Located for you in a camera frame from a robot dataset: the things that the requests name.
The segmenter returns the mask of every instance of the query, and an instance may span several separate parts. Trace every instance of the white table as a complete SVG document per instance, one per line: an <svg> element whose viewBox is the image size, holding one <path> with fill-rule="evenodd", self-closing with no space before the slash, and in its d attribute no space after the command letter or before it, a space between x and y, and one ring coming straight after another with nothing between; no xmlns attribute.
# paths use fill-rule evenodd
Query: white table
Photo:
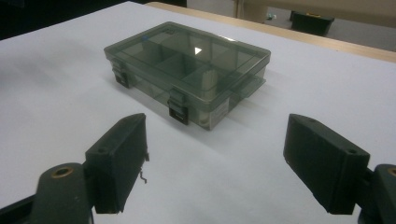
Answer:
<svg viewBox="0 0 396 224"><path fill-rule="evenodd" d="M103 48L175 21L272 51L267 82L208 132L115 81ZM84 152L119 119L147 115L147 185L96 223L356 223L316 202L282 156L289 113L318 119L396 162L396 63L243 27L125 3L0 42L0 207L35 193L52 166Z"/></svg>

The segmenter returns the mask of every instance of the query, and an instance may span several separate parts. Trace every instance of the plastic storage box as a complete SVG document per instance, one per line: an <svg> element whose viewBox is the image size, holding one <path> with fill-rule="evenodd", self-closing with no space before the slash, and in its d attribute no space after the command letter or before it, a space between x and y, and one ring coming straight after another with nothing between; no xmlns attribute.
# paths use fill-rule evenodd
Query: plastic storage box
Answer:
<svg viewBox="0 0 396 224"><path fill-rule="evenodd" d="M105 48L116 80L211 130L262 83L271 52L173 22Z"/></svg>

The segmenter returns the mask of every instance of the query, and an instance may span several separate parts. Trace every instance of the screw hole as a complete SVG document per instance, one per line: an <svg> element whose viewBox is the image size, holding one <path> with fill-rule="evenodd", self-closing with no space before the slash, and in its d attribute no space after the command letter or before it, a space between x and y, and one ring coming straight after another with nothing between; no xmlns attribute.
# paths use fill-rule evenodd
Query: screw hole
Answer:
<svg viewBox="0 0 396 224"><path fill-rule="evenodd" d="M347 152L350 153L350 154L358 153L355 149L348 149Z"/></svg>
<svg viewBox="0 0 396 224"><path fill-rule="evenodd" d="M62 178L67 175L70 175L71 173L73 173L73 168L67 166L62 167L52 173L52 178Z"/></svg>
<svg viewBox="0 0 396 224"><path fill-rule="evenodd" d="M107 153L107 148L101 147L98 149L99 153Z"/></svg>

